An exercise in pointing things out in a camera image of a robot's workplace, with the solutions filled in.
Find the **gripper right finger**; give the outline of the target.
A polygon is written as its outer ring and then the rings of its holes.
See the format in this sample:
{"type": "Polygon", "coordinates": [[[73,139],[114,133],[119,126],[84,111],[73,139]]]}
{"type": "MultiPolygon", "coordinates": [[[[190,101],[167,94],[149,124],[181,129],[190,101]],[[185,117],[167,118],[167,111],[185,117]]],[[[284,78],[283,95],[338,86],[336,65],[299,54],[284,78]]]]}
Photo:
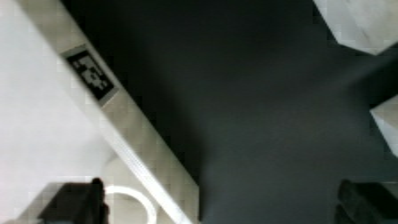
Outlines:
{"type": "Polygon", "coordinates": [[[398,224],[398,182],[352,182],[338,189],[334,224],[398,224]]]}

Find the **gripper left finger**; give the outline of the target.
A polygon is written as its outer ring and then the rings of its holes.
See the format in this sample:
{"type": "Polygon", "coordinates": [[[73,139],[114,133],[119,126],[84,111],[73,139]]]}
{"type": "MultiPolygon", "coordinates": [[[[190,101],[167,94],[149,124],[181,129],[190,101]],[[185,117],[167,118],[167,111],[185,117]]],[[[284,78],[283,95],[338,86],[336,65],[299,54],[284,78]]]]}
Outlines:
{"type": "Polygon", "coordinates": [[[66,183],[39,214],[39,224],[108,224],[105,185],[100,178],[89,183],[66,183]]]}

